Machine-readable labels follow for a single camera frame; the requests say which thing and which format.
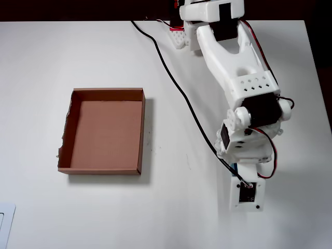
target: white table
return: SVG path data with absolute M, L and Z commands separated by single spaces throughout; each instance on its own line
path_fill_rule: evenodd
M 295 101 L 258 213 L 228 211 L 230 174 L 130 22 L 0 23 L 0 201 L 17 205 L 7 248 L 330 248 L 332 138 L 305 24 L 250 23 Z M 138 25 L 214 142 L 228 106 L 203 57 L 175 50 L 160 23 Z M 57 172 L 76 87 L 144 88 L 141 177 Z

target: dark background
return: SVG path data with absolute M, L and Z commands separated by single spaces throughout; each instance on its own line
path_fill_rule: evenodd
M 173 0 L 0 0 L 0 21 L 124 21 L 170 19 Z M 304 20 L 320 78 L 326 109 L 332 124 L 332 49 L 327 40 L 332 1 L 244 0 L 246 20 Z

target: cable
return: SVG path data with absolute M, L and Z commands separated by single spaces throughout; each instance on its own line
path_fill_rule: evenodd
M 269 137 L 268 134 L 265 133 L 265 131 L 263 131 L 263 130 L 261 130 L 261 129 L 259 129 L 259 128 L 252 128 L 251 130 L 257 131 L 257 132 L 259 132 L 259 133 L 265 135 L 265 136 L 268 138 L 268 140 L 270 141 L 270 143 L 271 143 L 271 146 L 272 146 L 272 149 L 273 149 L 273 153 L 274 153 L 274 160 L 273 160 L 273 170 L 272 170 L 272 173 L 271 173 L 270 176 L 263 176 L 263 175 L 257 173 L 257 175 L 258 175 L 260 178 L 269 179 L 269 178 L 273 177 L 273 175 L 274 175 L 274 173 L 275 173 L 275 171 L 276 171 L 276 166 L 277 166 L 277 162 L 278 162 L 278 154 L 277 154 L 276 147 L 275 147 L 275 145 L 274 145 L 272 139 Z
M 263 60 L 264 60 L 264 62 L 265 62 L 266 67 L 268 68 L 268 70 L 270 70 L 270 72 L 271 72 L 271 74 L 272 74 L 272 76 L 273 76 L 273 78 L 274 78 L 276 84 L 278 85 L 278 82 L 277 82 L 277 80 L 276 80 L 276 78 L 275 78 L 275 75 L 273 74 L 273 71 L 272 71 L 272 69 L 271 69 L 271 67 L 270 67 L 270 65 L 269 65 L 269 63 L 268 63 L 268 61 L 267 61 L 267 59 L 266 59 L 266 57 L 265 57 L 265 54 L 264 54 L 264 52 L 263 52 L 263 49 L 261 48 L 261 45 L 260 45 L 260 43 L 259 43 L 259 41 L 258 41 L 258 39 L 257 39 L 257 36 L 256 36 L 256 34 L 255 34 L 253 28 L 251 27 L 251 25 L 250 25 L 246 20 L 240 19 L 240 21 L 243 22 L 243 23 L 248 27 L 248 29 L 249 29 L 250 33 L 252 34 L 252 36 L 253 36 L 253 38 L 254 38 L 254 40 L 255 40 L 255 42 L 256 42 L 256 45 L 257 45 L 257 47 L 258 47 L 258 49 L 259 49 L 259 51 L 260 51 L 260 53 L 261 53 L 261 56 L 263 57 Z M 290 98 L 286 98 L 286 97 L 281 97 L 281 96 L 277 96 L 277 98 L 278 98 L 278 99 L 284 99 L 284 100 L 291 101 L 292 106 L 291 106 L 290 108 L 291 108 L 291 109 L 294 108 L 295 103 L 294 103 L 294 101 L 293 101 L 292 99 L 290 99 Z
M 170 26 L 167 22 L 161 20 L 161 19 L 155 19 L 153 21 L 157 21 L 157 22 L 161 22 L 162 24 L 165 24 L 167 27 L 169 27 L 171 30 L 174 30 L 174 31 L 179 31 L 179 30 L 183 30 L 183 26 L 182 27 L 172 27 Z
M 168 23 L 166 23 L 165 21 L 161 20 L 161 19 L 156 19 L 157 22 L 161 22 L 163 24 L 165 24 L 166 26 L 172 28 L 172 26 L 170 26 Z
M 213 145 L 210 143 L 210 141 L 209 141 L 209 139 L 208 139 L 206 133 L 204 132 L 204 130 L 203 130 L 203 128 L 202 128 L 202 126 L 201 126 L 201 124 L 200 124 L 200 122 L 199 122 L 199 120 L 198 120 L 198 118 L 197 118 L 197 116 L 196 116 L 196 114 L 195 114 L 195 112 L 194 112 L 192 106 L 191 106 L 191 103 L 190 103 L 190 101 L 188 100 L 187 95 L 184 93 L 184 91 L 181 89 L 181 87 L 178 85 L 178 83 L 177 83 L 176 80 L 174 79 L 173 75 L 172 75 L 171 72 L 169 71 L 169 69 L 168 69 L 168 67 L 167 67 L 167 65 L 166 65 L 166 63 L 165 63 L 165 61 L 164 61 L 164 59 L 163 59 L 163 57 L 162 57 L 162 55 L 161 55 L 161 52 L 160 52 L 160 50 L 159 50 L 159 47 L 158 47 L 158 44 L 157 44 L 156 40 L 155 40 L 152 36 L 146 34 L 144 31 L 142 31 L 142 30 L 136 25 L 136 23 L 135 23 L 134 21 L 131 21 L 131 23 L 135 26 L 135 28 L 136 28 L 141 34 L 143 34 L 143 35 L 145 35 L 146 37 L 150 38 L 150 39 L 154 42 L 155 47 L 156 47 L 156 49 L 157 49 L 157 52 L 158 52 L 158 55 L 159 55 L 159 58 L 160 58 L 160 60 L 161 60 L 162 65 L 164 66 L 164 68 L 165 68 L 166 72 L 168 73 L 169 77 L 171 78 L 171 80 L 173 81 L 173 83 L 175 84 L 175 86 L 177 87 L 177 89 L 179 90 L 179 92 L 182 94 L 183 98 L 184 98 L 185 101 L 187 102 L 187 105 L 188 105 L 188 107 L 189 107 L 189 109 L 190 109 L 190 112 L 191 112 L 191 114 L 192 114 L 192 116 L 193 116 L 193 118 L 194 118 L 194 120 L 195 120 L 195 122 L 196 122 L 196 124 L 197 124 L 197 126 L 198 126 L 198 128 L 199 128 L 199 130 L 201 131 L 201 133 L 202 133 L 202 135 L 203 135 L 203 137 L 204 137 L 204 139 L 205 139 L 207 145 L 210 147 L 210 149 L 212 150 L 213 154 L 218 158 L 218 160 L 219 160 L 220 162 L 222 162 L 222 164 L 223 164 L 223 165 L 224 165 L 224 166 L 225 166 L 225 167 L 226 167 L 226 168 L 227 168 L 227 169 L 228 169 L 233 175 L 235 175 L 235 176 L 236 176 L 241 182 L 243 182 L 244 185 L 246 185 L 248 188 L 251 188 L 251 187 L 253 186 L 251 183 L 246 182 L 246 181 L 245 181 L 245 180 L 244 180 L 244 179 L 238 174 L 238 172 L 237 172 L 235 169 L 233 169 L 230 165 L 228 165 L 228 163 L 227 163 L 224 159 L 221 159 L 221 158 L 218 157 L 218 155 L 217 155 L 217 151 L 216 151 L 216 149 L 213 147 Z
M 290 106 L 291 109 L 293 109 L 294 106 L 295 106 L 294 100 L 292 100 L 292 99 L 290 99 L 290 98 L 281 97 L 281 96 L 277 96 L 276 98 L 277 98 L 277 99 L 283 99 L 283 100 L 291 101 L 291 103 L 292 103 L 292 105 Z
M 255 40 L 255 42 L 256 42 L 256 45 L 257 45 L 257 47 L 258 47 L 258 49 L 259 49 L 259 51 L 260 51 L 260 53 L 261 53 L 261 56 L 263 57 L 263 60 L 264 60 L 264 62 L 265 62 L 266 67 L 268 68 L 268 70 L 270 70 L 270 72 L 271 72 L 271 74 L 272 74 L 272 76 L 273 76 L 273 78 L 274 78 L 276 84 L 278 85 L 278 82 L 277 82 L 277 80 L 276 80 L 276 78 L 275 78 L 275 76 L 274 76 L 274 74 L 273 74 L 273 71 L 272 71 L 272 69 L 271 69 L 271 67 L 270 67 L 270 65 L 269 65 L 269 63 L 268 63 L 268 61 L 267 61 L 267 59 L 266 59 L 266 57 L 265 57 L 265 54 L 264 54 L 264 52 L 263 52 L 263 49 L 261 48 L 261 45 L 260 45 L 260 43 L 259 43 L 259 41 L 258 41 L 258 39 L 257 39 L 257 36 L 256 36 L 256 34 L 255 34 L 253 28 L 251 27 L 251 25 L 250 25 L 246 20 L 240 19 L 240 21 L 243 22 L 243 23 L 248 27 L 248 29 L 249 29 L 250 33 L 252 34 L 252 36 L 253 36 L 253 38 L 254 38 L 254 40 Z

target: open cardboard box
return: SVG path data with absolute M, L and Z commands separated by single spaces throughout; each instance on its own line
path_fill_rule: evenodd
M 144 109 L 142 88 L 74 89 L 58 171 L 141 174 Z

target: white robotic arm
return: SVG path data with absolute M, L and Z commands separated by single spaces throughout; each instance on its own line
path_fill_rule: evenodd
M 261 211 L 265 180 L 257 174 L 257 164 L 271 161 L 270 139 L 282 134 L 280 123 L 290 119 L 291 106 L 279 98 L 279 86 L 261 52 L 256 51 L 251 42 L 249 35 L 253 34 L 247 32 L 245 22 L 236 20 L 239 53 L 228 52 L 215 38 L 213 23 L 233 22 L 230 19 L 243 16 L 243 0 L 196 2 L 187 0 L 180 8 L 185 43 L 190 50 L 202 50 L 207 67 L 223 88 L 229 103 L 227 119 L 217 132 L 217 154 L 232 163 L 238 173 L 253 184 L 252 188 L 247 188 L 232 177 L 230 209 Z M 229 11 L 226 13 L 228 19 L 222 16 L 225 10 Z M 270 139 L 254 128 L 263 131 Z

